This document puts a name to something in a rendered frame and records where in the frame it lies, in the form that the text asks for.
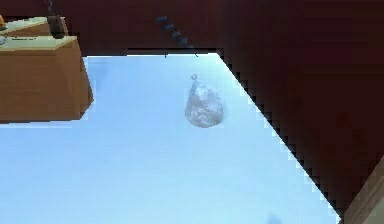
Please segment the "beige door frame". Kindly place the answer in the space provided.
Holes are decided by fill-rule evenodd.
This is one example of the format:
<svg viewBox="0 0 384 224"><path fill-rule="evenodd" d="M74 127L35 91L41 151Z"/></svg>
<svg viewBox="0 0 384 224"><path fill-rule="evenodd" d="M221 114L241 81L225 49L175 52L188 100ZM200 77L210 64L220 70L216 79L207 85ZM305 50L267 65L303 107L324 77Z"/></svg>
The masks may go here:
<svg viewBox="0 0 384 224"><path fill-rule="evenodd" d="M367 178L363 187L345 211L339 224L373 224L369 222L379 204L384 200L384 156Z"/></svg>

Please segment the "clear tied plastic bag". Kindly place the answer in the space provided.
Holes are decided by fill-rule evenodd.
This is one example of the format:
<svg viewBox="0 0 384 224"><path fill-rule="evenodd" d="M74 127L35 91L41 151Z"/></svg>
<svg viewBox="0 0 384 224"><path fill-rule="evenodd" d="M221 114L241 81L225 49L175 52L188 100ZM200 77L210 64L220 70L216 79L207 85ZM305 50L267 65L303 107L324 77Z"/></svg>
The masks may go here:
<svg viewBox="0 0 384 224"><path fill-rule="evenodd" d="M224 106L218 91L209 83L190 76L192 85L184 109L185 118L195 127L211 128L224 120Z"/></svg>

